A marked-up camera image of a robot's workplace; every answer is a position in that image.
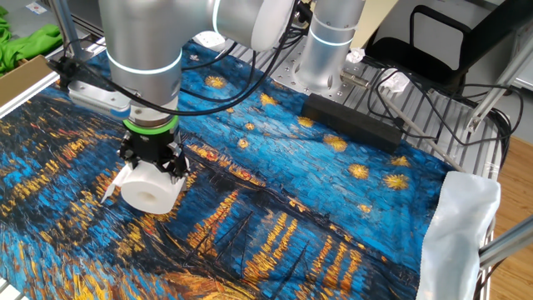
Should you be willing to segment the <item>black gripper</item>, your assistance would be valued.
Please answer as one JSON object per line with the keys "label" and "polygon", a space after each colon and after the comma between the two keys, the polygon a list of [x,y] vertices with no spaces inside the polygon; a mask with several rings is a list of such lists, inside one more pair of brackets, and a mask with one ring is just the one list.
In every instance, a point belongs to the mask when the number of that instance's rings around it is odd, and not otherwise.
{"label": "black gripper", "polygon": [[190,171],[178,129],[155,134],[128,129],[117,153],[131,169],[135,169],[140,161],[153,163],[157,167],[171,167],[173,183],[186,177]]}

